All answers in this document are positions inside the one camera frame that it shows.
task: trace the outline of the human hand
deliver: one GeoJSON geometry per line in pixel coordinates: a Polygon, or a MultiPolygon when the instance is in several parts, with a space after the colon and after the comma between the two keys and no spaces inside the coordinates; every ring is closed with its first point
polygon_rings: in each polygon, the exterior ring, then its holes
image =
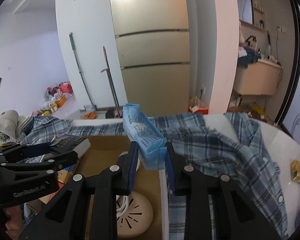
{"type": "Polygon", "coordinates": [[[12,240],[18,240],[23,226],[20,206],[6,208],[4,211],[9,219],[5,224],[6,233],[12,240]]]}

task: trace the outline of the blue plastic package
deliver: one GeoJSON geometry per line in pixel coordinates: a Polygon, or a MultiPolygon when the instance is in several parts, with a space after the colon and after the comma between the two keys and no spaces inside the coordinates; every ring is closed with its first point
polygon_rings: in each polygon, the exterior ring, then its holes
{"type": "Polygon", "coordinates": [[[123,128],[130,141],[139,145],[139,158],[146,170],[164,170],[167,154],[165,139],[148,117],[140,112],[140,105],[123,107],[123,128]]]}

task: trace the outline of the cardboard piece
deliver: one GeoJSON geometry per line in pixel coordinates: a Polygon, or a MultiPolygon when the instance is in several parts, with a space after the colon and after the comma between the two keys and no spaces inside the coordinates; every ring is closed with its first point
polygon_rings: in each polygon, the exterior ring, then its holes
{"type": "MultiPolygon", "coordinates": [[[[130,141],[126,136],[90,136],[91,147],[83,155],[76,174],[85,177],[99,174],[102,170],[116,164],[119,155],[128,151],[130,141]]],[[[153,221],[150,228],[141,236],[131,239],[161,239],[161,190],[159,171],[146,171],[142,164],[136,172],[133,191],[145,196],[153,209],[153,221]]],[[[90,201],[85,238],[89,239],[93,197],[90,201]]]]}
{"type": "MultiPolygon", "coordinates": [[[[58,182],[58,185],[59,185],[59,190],[64,186],[64,184],[62,184],[62,183],[60,183],[60,182],[58,182]]],[[[39,198],[39,199],[40,199],[43,203],[47,204],[47,203],[54,197],[54,195],[57,194],[58,191],[53,192],[53,193],[51,193],[51,194],[49,194],[49,195],[46,195],[46,196],[44,196],[44,197],[41,197],[41,198],[39,198]]]]}
{"type": "Polygon", "coordinates": [[[26,203],[26,205],[36,214],[41,210],[43,203],[39,199],[32,200],[26,203]]]}

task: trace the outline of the white wall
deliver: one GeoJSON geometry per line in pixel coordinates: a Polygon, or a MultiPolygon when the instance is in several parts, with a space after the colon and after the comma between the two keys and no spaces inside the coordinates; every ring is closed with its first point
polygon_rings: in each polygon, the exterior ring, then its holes
{"type": "Polygon", "coordinates": [[[195,0],[198,20],[196,95],[210,114],[226,112],[233,87],[239,44],[237,0],[195,0]]]}
{"type": "Polygon", "coordinates": [[[79,105],[90,105],[72,52],[73,33],[79,61],[97,107],[114,106],[106,73],[103,46],[106,47],[114,86],[120,105],[127,103],[114,39],[110,0],[56,0],[59,41],[66,69],[79,105]]]}
{"type": "Polygon", "coordinates": [[[274,120],[282,105],[291,77],[295,49],[295,29],[290,0],[265,0],[271,39],[272,55],[276,56],[277,26],[287,28],[278,36],[278,60],[283,68],[282,80],[273,96],[269,96],[266,112],[274,120]]]}
{"type": "Polygon", "coordinates": [[[0,15],[0,77],[0,113],[24,115],[40,108],[47,87],[68,81],[54,11],[0,15]]]}
{"type": "Polygon", "coordinates": [[[198,19],[197,6],[195,0],[187,0],[188,19],[190,29],[190,88],[189,98],[195,96],[197,83],[197,65],[198,65],[198,19]]]}
{"type": "Polygon", "coordinates": [[[239,13],[237,0],[215,0],[215,5],[217,53],[209,114],[223,114],[228,108],[237,69],[239,13]]]}
{"type": "Polygon", "coordinates": [[[217,52],[217,15],[215,0],[195,0],[198,21],[198,67],[195,94],[205,87],[202,100],[210,104],[217,52]]]}

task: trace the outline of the shelf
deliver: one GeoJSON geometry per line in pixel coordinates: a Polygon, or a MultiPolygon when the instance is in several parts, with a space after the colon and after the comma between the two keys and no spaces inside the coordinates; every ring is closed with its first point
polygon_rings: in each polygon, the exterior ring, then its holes
{"type": "Polygon", "coordinates": [[[247,26],[247,27],[251,27],[251,28],[257,29],[257,30],[259,30],[259,31],[266,32],[266,29],[261,29],[260,27],[254,26],[254,25],[252,25],[251,23],[247,23],[247,22],[245,22],[245,21],[243,21],[243,20],[240,20],[240,22],[241,22],[242,25],[245,25],[245,26],[247,26]]]}
{"type": "Polygon", "coordinates": [[[254,10],[254,11],[257,11],[257,12],[259,12],[259,13],[265,13],[264,11],[261,11],[260,9],[258,9],[258,8],[256,8],[256,7],[253,7],[253,10],[254,10]]]}

